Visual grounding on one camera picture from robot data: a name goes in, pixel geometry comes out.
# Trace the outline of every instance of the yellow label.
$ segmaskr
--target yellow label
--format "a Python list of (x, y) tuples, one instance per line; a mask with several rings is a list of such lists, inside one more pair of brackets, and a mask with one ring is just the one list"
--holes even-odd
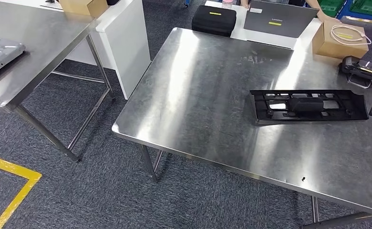
[(275, 22), (271, 22), (271, 21), (269, 21), (269, 24), (271, 24), (271, 25), (281, 25), (281, 23), (275, 23)]
[(363, 71), (372, 73), (372, 70), (368, 70), (368, 69), (365, 69), (365, 68), (360, 68), (360, 69), (362, 69)]
[(342, 33), (339, 33), (339, 34), (338, 34), (338, 37), (343, 37), (343, 38), (346, 38), (346, 39), (352, 39), (352, 38), (353, 38), (353, 37), (350, 36), (350, 35), (342, 34)]

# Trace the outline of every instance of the gray carpet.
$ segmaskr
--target gray carpet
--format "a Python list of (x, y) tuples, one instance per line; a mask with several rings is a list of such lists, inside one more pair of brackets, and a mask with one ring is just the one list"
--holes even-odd
[[(143, 0), (152, 58), (173, 27), (190, 28), (197, 6), (180, 0)], [(372, 24), (366, 27), (372, 39)], [(372, 60), (372, 45), (367, 54)], [(65, 61), (60, 71), (94, 76), (97, 68)], [(114, 72), (107, 70), (117, 98), (107, 99), (74, 152), (73, 163), (16, 114), (0, 112), (0, 158), (43, 176), (5, 224), (6, 229), (297, 229), (311, 223), (310, 197), (179, 156), (164, 156), (158, 184), (146, 175), (136, 144), (112, 135), (126, 103)], [(104, 85), (57, 75), (46, 79), (26, 108), (65, 144), (80, 127)], [(0, 171), (0, 213), (25, 179)], [(320, 200), (320, 218), (355, 212)], [(348, 225), (372, 229), (372, 221)]]

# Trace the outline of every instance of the black carrying case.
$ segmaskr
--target black carrying case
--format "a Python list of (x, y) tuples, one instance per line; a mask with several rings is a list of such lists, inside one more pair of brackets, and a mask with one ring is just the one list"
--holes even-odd
[(119, 0), (107, 0), (107, 5), (109, 6), (113, 6), (114, 4), (116, 4)]
[(199, 6), (192, 20), (192, 30), (230, 37), (237, 21), (235, 10)]

